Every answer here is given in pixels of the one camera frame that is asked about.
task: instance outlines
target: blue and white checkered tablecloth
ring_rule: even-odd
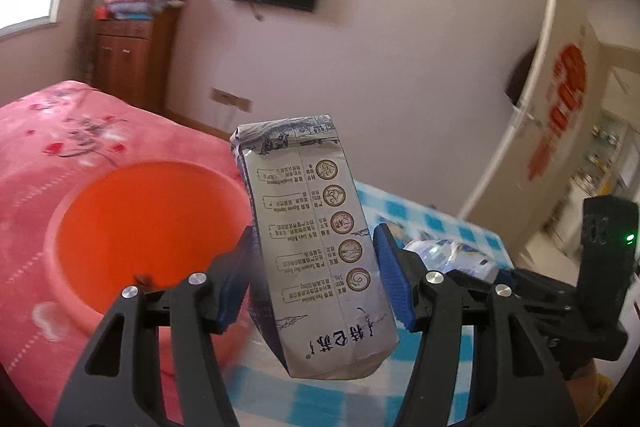
[[[387,223],[401,246],[428,233],[461,239],[493,257],[500,267],[513,267],[500,237],[356,182],[369,229]],[[226,386],[242,427],[391,427],[406,391],[420,334],[398,323],[400,342],[370,377],[350,381],[297,380],[289,377],[257,331],[238,365],[226,375]],[[466,414],[471,383],[473,333],[463,327],[460,363],[449,424]]]

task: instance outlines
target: white milk carton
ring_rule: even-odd
[[[231,143],[254,211],[258,330],[292,377],[368,377],[398,335],[334,123],[241,125]]]

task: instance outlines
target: silver bolt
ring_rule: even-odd
[[[198,285],[202,284],[207,280],[207,274],[202,272],[192,273],[189,276],[189,284]]]
[[[122,290],[122,296],[126,299],[132,299],[138,295],[138,288],[136,286],[127,286]]]
[[[442,281],[444,281],[444,275],[440,272],[428,272],[428,274],[425,275],[424,278],[427,279],[427,282],[430,282],[431,284],[440,284]]]
[[[495,287],[495,292],[500,296],[500,297],[511,297],[511,288],[509,288],[506,284],[498,284]]]

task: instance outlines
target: pink blanket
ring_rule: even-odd
[[[0,363],[48,424],[87,340],[47,284],[42,248],[50,216],[75,187],[148,160],[194,162],[240,179],[227,142],[79,82],[0,108]],[[168,413],[177,419],[167,386]]]

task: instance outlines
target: door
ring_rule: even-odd
[[[98,35],[95,50],[94,87],[110,92],[110,78],[113,76],[116,37]]]
[[[526,85],[487,170],[458,217],[517,255],[578,167],[600,113],[606,64],[582,0],[547,0]]]
[[[115,68],[110,93],[130,105],[145,108],[149,41],[115,37],[113,53]]]

